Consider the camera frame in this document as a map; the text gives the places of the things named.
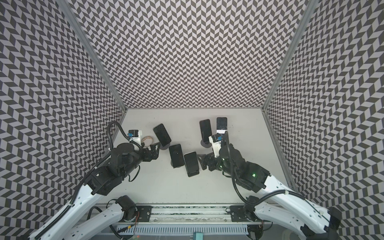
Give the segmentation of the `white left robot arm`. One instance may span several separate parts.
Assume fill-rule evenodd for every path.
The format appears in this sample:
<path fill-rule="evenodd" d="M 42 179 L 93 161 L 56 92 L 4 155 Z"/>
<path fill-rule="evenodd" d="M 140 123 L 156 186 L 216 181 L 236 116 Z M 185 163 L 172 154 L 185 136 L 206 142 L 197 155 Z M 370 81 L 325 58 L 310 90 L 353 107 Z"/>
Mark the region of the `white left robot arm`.
<path fill-rule="evenodd" d="M 111 128 L 115 125 L 127 142 L 114 147 Z M 159 157 L 160 143 L 145 148 L 131 139 L 117 121 L 107 126 L 109 152 L 80 181 L 70 200 L 41 228 L 30 235 L 22 236 L 25 240 L 62 240 L 75 223 L 98 201 L 107 196 L 141 162 L 151 162 Z"/>

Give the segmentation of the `aluminium corner post left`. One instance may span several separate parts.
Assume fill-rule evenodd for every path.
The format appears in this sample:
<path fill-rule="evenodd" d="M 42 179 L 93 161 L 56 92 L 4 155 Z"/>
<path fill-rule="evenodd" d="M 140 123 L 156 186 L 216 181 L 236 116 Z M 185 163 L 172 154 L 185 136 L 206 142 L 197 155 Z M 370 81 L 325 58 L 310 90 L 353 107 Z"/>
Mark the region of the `aluminium corner post left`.
<path fill-rule="evenodd" d="M 66 19 L 68 20 L 69 24 L 73 28 L 75 34 L 77 35 L 79 41 L 83 45 L 85 51 L 88 53 L 89 57 L 91 58 L 92 62 L 94 63 L 96 69 L 100 73 L 103 81 L 105 82 L 107 88 L 111 92 L 114 99 L 117 101 L 119 107 L 125 112 L 127 110 L 122 98 L 120 97 L 118 91 L 116 90 L 112 80 L 110 79 L 108 73 L 106 72 L 102 62 L 100 61 L 97 53 L 95 52 L 93 46 L 91 45 L 88 37 L 86 36 L 85 31 L 83 30 L 82 26 L 78 22 L 74 12 L 72 11 L 68 1 L 64 0 L 57 0 L 56 3 L 58 4 L 59 8 L 64 13 Z"/>

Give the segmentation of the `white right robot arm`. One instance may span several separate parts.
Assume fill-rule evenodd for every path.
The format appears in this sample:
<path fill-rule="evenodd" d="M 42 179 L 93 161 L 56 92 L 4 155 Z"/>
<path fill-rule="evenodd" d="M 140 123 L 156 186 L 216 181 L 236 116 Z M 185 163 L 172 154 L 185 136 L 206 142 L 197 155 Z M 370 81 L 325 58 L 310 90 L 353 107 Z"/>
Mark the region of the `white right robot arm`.
<path fill-rule="evenodd" d="M 224 131 L 208 137 L 213 151 L 199 155 L 204 169 L 229 178 L 243 206 L 230 213 L 249 222 L 267 221 L 291 230 L 304 240 L 337 240 L 342 213 L 309 201 L 262 166 L 247 162 Z"/>

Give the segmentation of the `purple round stand back left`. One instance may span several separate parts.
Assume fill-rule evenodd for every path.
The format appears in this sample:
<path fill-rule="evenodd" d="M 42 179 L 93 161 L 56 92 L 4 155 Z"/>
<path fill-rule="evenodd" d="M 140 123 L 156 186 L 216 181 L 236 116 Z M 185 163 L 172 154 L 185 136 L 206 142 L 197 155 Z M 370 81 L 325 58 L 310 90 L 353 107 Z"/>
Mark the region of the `purple round stand back left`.
<path fill-rule="evenodd" d="M 164 145 L 164 146 L 163 146 L 161 143 L 159 143 L 159 145 L 160 145 L 160 146 L 159 146 L 159 149 L 160 149 L 160 150 L 167 150 L 167 149 L 170 147 L 171 144 L 167 144 L 167 145 Z"/>

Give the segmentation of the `phone back right on stand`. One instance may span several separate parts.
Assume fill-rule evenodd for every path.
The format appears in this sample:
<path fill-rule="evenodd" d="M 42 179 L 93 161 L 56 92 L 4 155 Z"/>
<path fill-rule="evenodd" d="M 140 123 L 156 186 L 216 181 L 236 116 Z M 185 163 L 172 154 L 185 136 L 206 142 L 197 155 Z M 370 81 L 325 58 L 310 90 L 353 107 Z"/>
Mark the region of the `phone back right on stand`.
<path fill-rule="evenodd" d="M 217 134 L 224 134 L 228 130 L 228 118 L 218 117 L 217 118 Z"/>

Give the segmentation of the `purple round stand purple phone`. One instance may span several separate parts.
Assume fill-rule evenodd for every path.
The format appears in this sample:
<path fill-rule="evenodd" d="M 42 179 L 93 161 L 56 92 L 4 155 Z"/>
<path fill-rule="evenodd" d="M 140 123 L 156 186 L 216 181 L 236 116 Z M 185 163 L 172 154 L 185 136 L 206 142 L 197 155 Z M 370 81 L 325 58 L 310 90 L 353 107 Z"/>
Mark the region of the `purple round stand purple phone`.
<path fill-rule="evenodd" d="M 201 140 L 201 146 L 208 149 L 212 147 L 212 144 L 209 141 L 204 142 L 203 140 Z"/>

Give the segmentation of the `clear packing tape roll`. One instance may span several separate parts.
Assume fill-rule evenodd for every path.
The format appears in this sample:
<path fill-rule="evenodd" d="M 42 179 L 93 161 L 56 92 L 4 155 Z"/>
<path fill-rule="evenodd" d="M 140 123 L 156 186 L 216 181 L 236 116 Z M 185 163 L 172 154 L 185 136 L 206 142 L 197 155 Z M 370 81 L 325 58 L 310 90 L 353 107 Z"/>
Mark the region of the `clear packing tape roll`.
<path fill-rule="evenodd" d="M 145 136 L 141 139 L 141 143 L 144 144 L 145 147 L 149 147 L 154 143 L 154 138 L 152 136 Z"/>

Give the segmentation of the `aluminium corner post right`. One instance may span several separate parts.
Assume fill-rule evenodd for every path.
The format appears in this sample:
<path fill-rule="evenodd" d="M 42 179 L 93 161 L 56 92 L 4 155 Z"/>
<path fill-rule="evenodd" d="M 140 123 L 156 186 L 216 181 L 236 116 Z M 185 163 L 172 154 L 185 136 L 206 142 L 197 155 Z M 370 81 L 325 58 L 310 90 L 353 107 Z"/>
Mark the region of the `aluminium corner post right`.
<path fill-rule="evenodd" d="M 319 4 L 319 1 L 318 0 L 310 0 L 308 2 L 308 5 L 304 11 L 304 14 L 302 16 L 302 19 L 300 20 L 299 22 L 299 25 L 298 25 L 298 28 L 296 29 L 294 35 L 293 35 L 293 39 L 288 47 L 288 50 L 286 52 L 286 55 L 284 56 L 283 58 L 283 62 L 277 72 L 277 75 L 276 75 L 276 78 L 275 80 L 273 81 L 273 84 L 271 86 L 271 89 L 267 95 L 267 98 L 263 104 L 263 107 L 262 107 L 262 110 L 265 112 L 267 110 L 267 108 L 269 107 L 269 105 L 271 104 L 273 98 L 274 98 L 274 95 L 283 79 L 283 76 L 293 58 L 293 55 L 300 43 L 300 40 L 302 39 L 302 36 L 307 28 L 307 25 L 309 24 L 310 20 L 311 20 L 311 17 L 312 15 L 314 14 L 316 8 L 317 8 L 317 5 Z"/>

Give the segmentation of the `purple phone on stand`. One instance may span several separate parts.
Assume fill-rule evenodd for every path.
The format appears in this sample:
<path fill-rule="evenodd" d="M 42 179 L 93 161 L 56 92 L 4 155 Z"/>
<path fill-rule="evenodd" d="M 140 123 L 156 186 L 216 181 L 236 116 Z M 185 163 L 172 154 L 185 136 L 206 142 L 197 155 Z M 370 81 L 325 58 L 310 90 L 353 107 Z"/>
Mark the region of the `purple phone on stand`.
<path fill-rule="evenodd" d="M 199 125 L 203 143 L 209 144 L 209 137 L 212 135 L 211 121 L 209 119 L 201 120 Z"/>

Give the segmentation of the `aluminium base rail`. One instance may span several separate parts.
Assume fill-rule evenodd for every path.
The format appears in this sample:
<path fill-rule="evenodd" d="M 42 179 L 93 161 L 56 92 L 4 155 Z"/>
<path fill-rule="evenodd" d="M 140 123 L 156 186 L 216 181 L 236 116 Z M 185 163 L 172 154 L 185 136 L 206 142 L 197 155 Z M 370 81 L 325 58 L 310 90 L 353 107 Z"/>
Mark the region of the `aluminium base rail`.
<path fill-rule="evenodd" d="M 262 236 L 277 221 L 245 215 L 242 204 L 139 204 L 138 220 L 119 220 L 113 224 L 118 234 L 129 236 L 257 235 Z"/>

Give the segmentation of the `aluminium corner post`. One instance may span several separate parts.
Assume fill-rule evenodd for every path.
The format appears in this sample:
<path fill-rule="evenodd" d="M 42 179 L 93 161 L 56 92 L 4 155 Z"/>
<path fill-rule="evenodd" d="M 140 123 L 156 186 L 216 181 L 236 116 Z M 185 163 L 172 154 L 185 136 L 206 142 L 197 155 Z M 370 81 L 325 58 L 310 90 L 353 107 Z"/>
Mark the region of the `aluminium corner post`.
<path fill-rule="evenodd" d="M 56 3 L 58 4 L 59 8 L 64 13 L 66 19 L 68 20 L 69 24 L 73 28 L 75 34 L 77 35 L 79 41 L 83 45 L 85 51 L 88 53 L 89 57 L 91 58 L 92 62 L 94 63 L 96 69 L 100 73 L 103 81 L 105 82 L 107 88 L 111 92 L 114 99 L 117 101 L 119 107 L 125 112 L 127 110 L 122 98 L 120 97 L 118 91 L 116 90 L 112 80 L 110 79 L 108 73 L 106 72 L 102 62 L 100 61 L 97 53 L 95 52 L 93 46 L 91 45 L 88 37 L 86 36 L 85 31 L 83 30 L 82 26 L 78 22 L 74 12 L 72 11 L 68 1 L 64 0 L 57 0 Z"/>
<path fill-rule="evenodd" d="M 277 75 L 276 75 L 276 78 L 275 80 L 273 81 L 273 84 L 271 86 L 271 89 L 267 95 L 267 98 L 263 104 L 263 107 L 262 107 L 262 110 L 265 112 L 267 110 L 267 108 L 269 107 L 269 105 L 271 104 L 273 98 L 274 98 L 274 95 L 283 79 L 283 76 L 293 58 L 293 55 L 300 43 L 300 40 L 302 39 L 302 36 L 307 28 L 307 25 L 309 24 L 310 20 L 311 20 L 311 17 L 312 15 L 314 14 L 316 8 L 317 8 L 317 5 L 319 4 L 319 1 L 318 0 L 310 0 L 308 2 L 308 5 L 304 11 L 304 14 L 302 16 L 302 19 L 300 20 L 299 22 L 299 25 L 298 25 L 298 28 L 296 29 L 294 35 L 293 35 L 293 39 L 288 47 L 288 50 L 286 52 L 286 55 L 284 56 L 283 58 L 283 62 L 277 72 Z"/>

